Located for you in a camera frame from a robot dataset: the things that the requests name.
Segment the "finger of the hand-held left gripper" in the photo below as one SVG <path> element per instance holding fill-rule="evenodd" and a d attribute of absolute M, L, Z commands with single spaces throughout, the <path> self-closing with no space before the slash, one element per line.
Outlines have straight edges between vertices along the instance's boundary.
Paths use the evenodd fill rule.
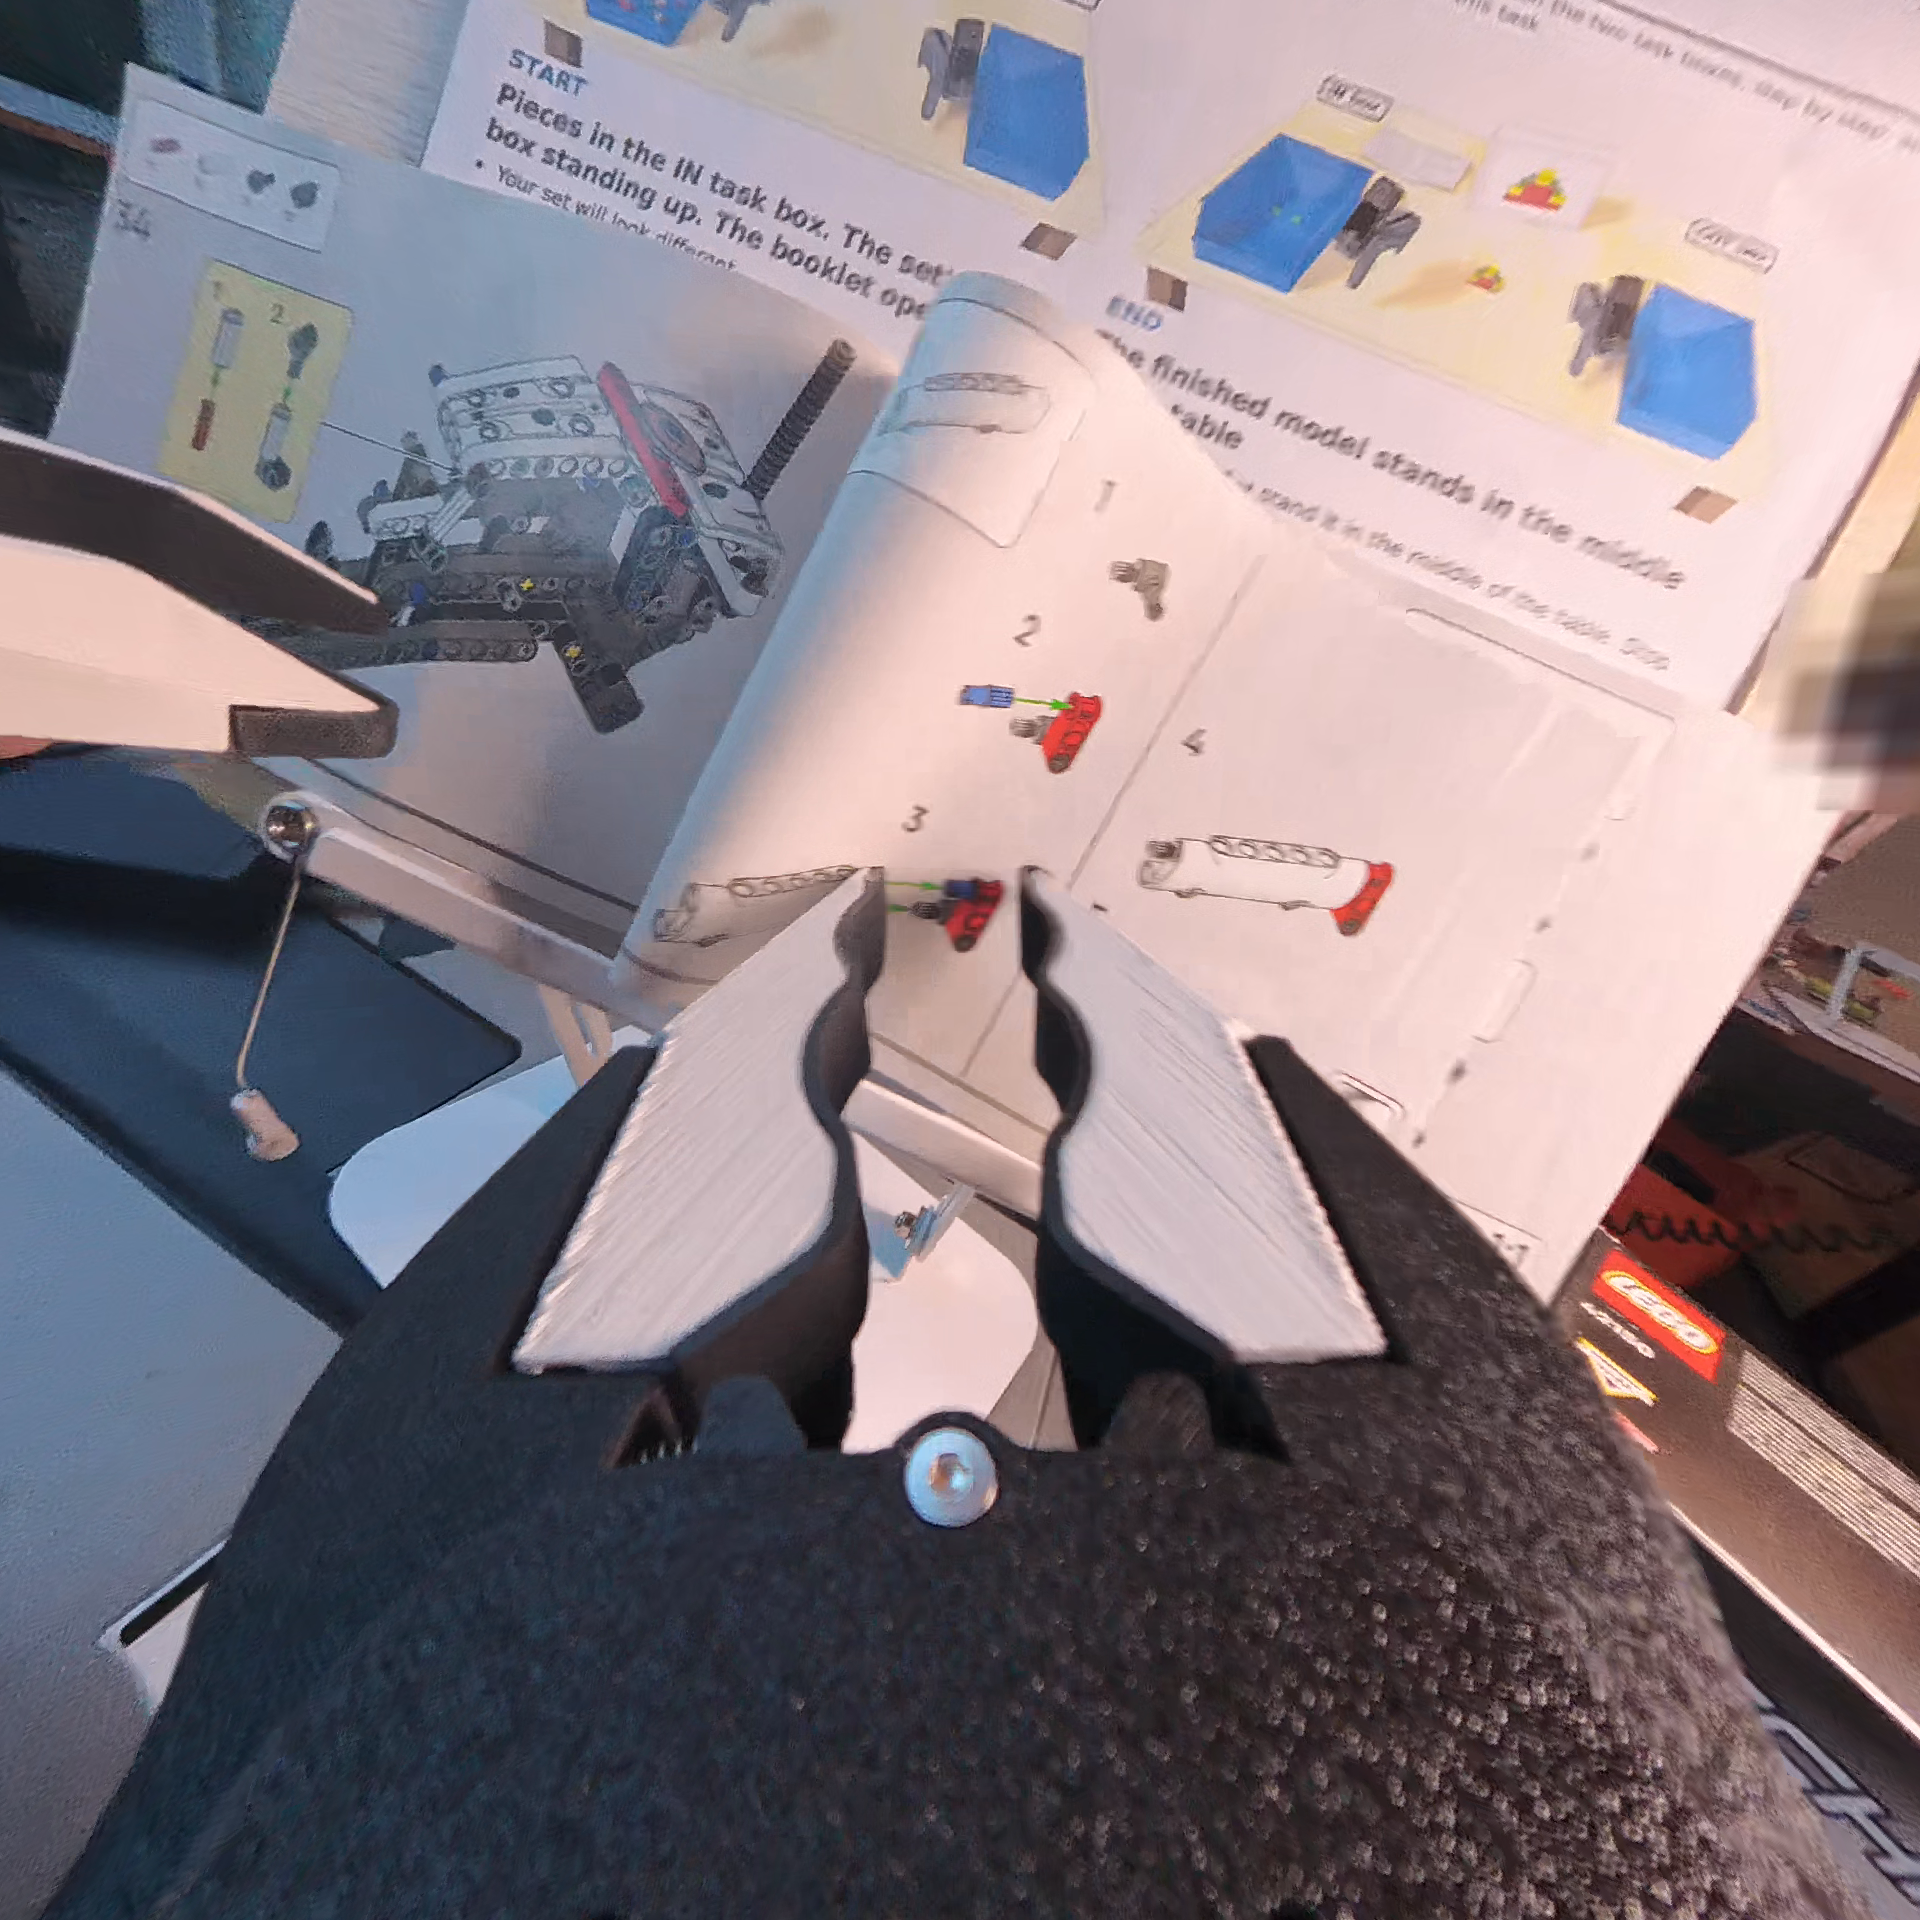
<path fill-rule="evenodd" d="M 3 748 L 380 759 L 398 713 L 151 574 L 3 542 Z"/>
<path fill-rule="evenodd" d="M 370 590 L 226 505 L 8 428 L 3 533 L 131 565 L 216 613 L 333 633 L 388 629 Z"/>

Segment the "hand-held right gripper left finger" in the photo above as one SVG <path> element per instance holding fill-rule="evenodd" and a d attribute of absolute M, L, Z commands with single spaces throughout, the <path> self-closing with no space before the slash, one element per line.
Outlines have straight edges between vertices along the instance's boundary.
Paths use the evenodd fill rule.
<path fill-rule="evenodd" d="M 879 869 L 854 869 L 660 1036 L 512 1365 L 821 1373 L 850 1357 L 869 1236 L 845 1105 L 871 1068 Z"/>

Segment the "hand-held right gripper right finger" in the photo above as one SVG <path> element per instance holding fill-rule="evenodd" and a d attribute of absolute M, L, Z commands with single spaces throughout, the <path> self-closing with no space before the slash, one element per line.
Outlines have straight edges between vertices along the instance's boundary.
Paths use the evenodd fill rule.
<path fill-rule="evenodd" d="M 1070 1265 L 1212 1357 L 1386 1355 L 1250 1036 L 1043 869 L 1020 927 L 1058 1109 L 1043 1221 Z"/>

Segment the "toy instruction booklet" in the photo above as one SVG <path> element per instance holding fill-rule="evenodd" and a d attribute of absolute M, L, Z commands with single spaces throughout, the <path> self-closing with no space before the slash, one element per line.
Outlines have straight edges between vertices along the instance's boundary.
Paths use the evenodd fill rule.
<path fill-rule="evenodd" d="M 1014 1149 L 1016 872 L 1290 1039 L 1535 1286 L 1823 832 L 1751 727 L 1259 508 L 1091 327 L 900 342 L 128 68 L 54 438 L 372 591 L 380 759 L 260 759 L 659 1027 L 879 869 L 874 1041 Z"/>

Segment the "grey desk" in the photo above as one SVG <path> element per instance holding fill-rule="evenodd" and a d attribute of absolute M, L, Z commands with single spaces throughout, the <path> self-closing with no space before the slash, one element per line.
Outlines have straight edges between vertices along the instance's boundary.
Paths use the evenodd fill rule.
<path fill-rule="evenodd" d="M 338 1339 L 13 1079 L 3 1087 L 3 1912 L 59 1885 L 229 1531 Z"/>

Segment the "white book stand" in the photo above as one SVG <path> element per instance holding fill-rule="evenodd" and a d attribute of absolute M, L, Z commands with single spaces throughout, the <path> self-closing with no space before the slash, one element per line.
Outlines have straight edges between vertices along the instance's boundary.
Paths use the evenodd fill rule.
<path fill-rule="evenodd" d="M 390 1284 L 452 1212 L 628 1036 L 610 959 L 547 902 L 515 899 L 435 849 L 358 823 L 320 793 L 276 796 L 260 841 L 390 921 L 533 980 L 565 1065 L 509 1075 L 356 1149 L 333 1177 L 328 1223 Z M 1060 1363 L 1039 1327 L 1030 1215 L 1038 1145 L 1014 1149 L 911 1095 L 882 1068 L 847 1104 L 871 1236 L 871 1302 L 853 1347 L 847 1446 L 874 1452 L 930 1412 L 990 1420 L 1030 1448 L 1068 1448 Z"/>

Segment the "toy truck box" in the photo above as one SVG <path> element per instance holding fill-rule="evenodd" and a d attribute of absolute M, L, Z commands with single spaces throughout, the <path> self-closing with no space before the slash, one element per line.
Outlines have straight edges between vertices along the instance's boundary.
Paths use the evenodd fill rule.
<path fill-rule="evenodd" d="M 1915 1478 L 1604 1232 L 1555 1308 L 1839 1867 L 1875 1915 L 1915 1917 Z"/>

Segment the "printed instruction sheet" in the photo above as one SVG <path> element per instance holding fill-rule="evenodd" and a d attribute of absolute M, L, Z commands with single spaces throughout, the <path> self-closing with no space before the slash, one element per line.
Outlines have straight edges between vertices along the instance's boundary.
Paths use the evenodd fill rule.
<path fill-rule="evenodd" d="M 1915 5 L 467 5 L 426 163 L 1095 327 L 1272 515 L 1698 697 L 1915 505 Z"/>

